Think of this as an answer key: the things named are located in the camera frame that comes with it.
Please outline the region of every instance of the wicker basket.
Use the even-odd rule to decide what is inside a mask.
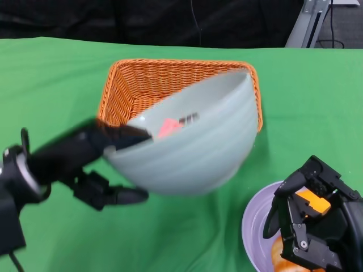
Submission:
[[[99,105],[98,119],[111,126],[127,123],[145,109],[188,85],[229,70],[245,69],[253,78],[258,131],[263,119],[256,70],[235,61],[127,59],[112,65]]]

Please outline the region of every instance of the green tablecloth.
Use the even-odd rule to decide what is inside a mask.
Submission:
[[[363,193],[363,50],[199,49],[57,39],[0,40],[0,148],[29,129],[34,150],[96,114],[109,67],[123,58],[238,60],[260,78],[264,127],[238,174],[203,197],[151,195],[140,206],[96,212],[55,185],[21,214],[40,271],[253,271],[240,236],[243,211],[262,187],[312,154]],[[125,182],[105,162],[91,166]],[[9,258],[0,271],[15,271]]]

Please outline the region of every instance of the screw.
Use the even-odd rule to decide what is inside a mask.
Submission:
[[[86,139],[86,137],[87,137],[87,135],[86,135],[86,133],[84,133],[84,132],[82,132],[82,133],[80,133],[80,134],[78,135],[78,138],[79,138],[80,140],[84,140],[84,139]]]
[[[301,242],[300,242],[300,246],[301,246],[302,248],[306,248],[306,247],[307,247],[307,243],[306,243],[305,241],[301,241]]]

